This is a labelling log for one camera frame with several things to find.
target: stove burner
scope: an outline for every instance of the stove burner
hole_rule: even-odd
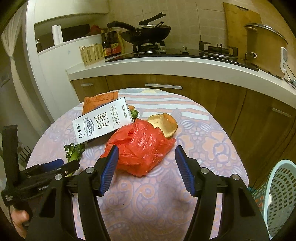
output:
[[[235,47],[228,47],[223,48],[222,44],[217,44],[217,46],[208,46],[207,50],[205,50],[205,45],[209,45],[211,43],[200,41],[199,49],[201,51],[201,55],[207,55],[209,57],[218,57],[218,58],[224,58],[228,60],[232,60],[237,62],[237,54],[238,49]]]
[[[152,53],[165,53],[165,42],[149,43],[149,44],[133,44],[133,54],[152,54]]]

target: screw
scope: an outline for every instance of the screw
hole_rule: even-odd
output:
[[[63,177],[62,174],[56,174],[56,176],[54,177],[55,180],[61,180]]]
[[[240,177],[239,177],[238,174],[233,174],[233,175],[232,175],[232,178],[233,178],[234,180],[239,180],[239,179],[240,179]]]
[[[206,167],[201,168],[200,171],[201,171],[203,174],[207,174],[207,173],[209,173],[209,169],[206,168]]]
[[[91,173],[93,173],[94,172],[94,168],[93,167],[88,167],[87,169],[86,169],[86,173],[88,173],[88,174],[91,174]]]

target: kitchen counter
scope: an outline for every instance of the kitchen counter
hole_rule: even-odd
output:
[[[280,100],[296,109],[296,89],[264,71],[215,60],[190,57],[146,57],[68,68],[69,80],[119,74],[165,74],[203,78],[241,86]]]

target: table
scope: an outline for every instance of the table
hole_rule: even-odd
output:
[[[135,106],[141,119],[163,112],[171,114],[178,123],[178,130],[174,134],[174,148],[147,176],[139,178],[116,170],[109,191],[98,197],[111,240],[183,240],[197,198],[191,197],[185,189],[174,158],[177,145],[182,145],[186,154],[197,159],[202,167],[227,177],[237,173],[248,186],[247,173],[233,144],[200,104],[160,90],[128,88],[120,90],[118,97],[125,97],[129,105]],[[83,103],[48,128],[36,144],[28,167],[58,158],[66,163],[64,145],[77,143],[72,120],[82,114],[82,108]],[[87,144],[76,173],[95,164],[104,153],[108,138],[98,138]],[[218,234],[221,207],[222,195],[218,194],[211,238]],[[73,213],[77,235],[84,238],[77,195],[73,198]]]

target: paper towel roll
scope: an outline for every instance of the paper towel roll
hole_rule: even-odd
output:
[[[58,45],[63,43],[62,29],[61,25],[53,25],[52,26],[52,37],[54,39],[54,45]]]

